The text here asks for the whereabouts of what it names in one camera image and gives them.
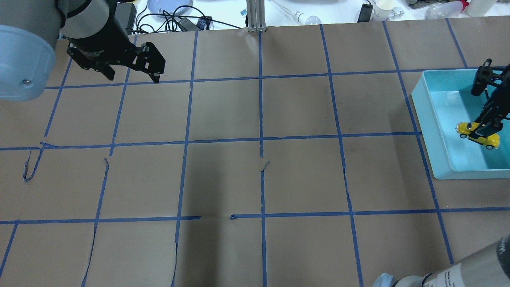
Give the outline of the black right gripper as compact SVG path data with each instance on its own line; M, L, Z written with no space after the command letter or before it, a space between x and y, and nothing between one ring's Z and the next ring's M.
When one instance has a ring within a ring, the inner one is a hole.
M499 124L509 120L509 65L492 67L492 59L487 59L475 73L472 96L486 97L482 111L475 120L480 124Z

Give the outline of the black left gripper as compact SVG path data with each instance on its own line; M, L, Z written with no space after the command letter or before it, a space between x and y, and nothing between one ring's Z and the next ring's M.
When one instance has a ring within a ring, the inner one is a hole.
M166 60L154 43L137 47L119 27L102 28L86 38L66 39L70 42L67 54L80 68L102 73L110 81L115 77L113 65L146 73L155 84L160 83L165 71Z

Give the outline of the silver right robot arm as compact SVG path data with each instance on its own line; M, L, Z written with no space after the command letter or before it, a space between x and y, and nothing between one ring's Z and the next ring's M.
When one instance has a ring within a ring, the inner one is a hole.
M413 101L436 179L509 178L509 67L424 71ZM508 287L509 235L441 271L373 285Z

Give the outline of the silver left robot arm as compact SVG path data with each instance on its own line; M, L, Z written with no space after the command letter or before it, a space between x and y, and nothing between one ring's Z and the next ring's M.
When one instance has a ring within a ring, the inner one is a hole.
M0 97L38 98L56 63L60 35L67 54L84 70L113 80L113 65L160 82L166 60L151 42L133 44L116 17L116 0L2 0L0 3Z

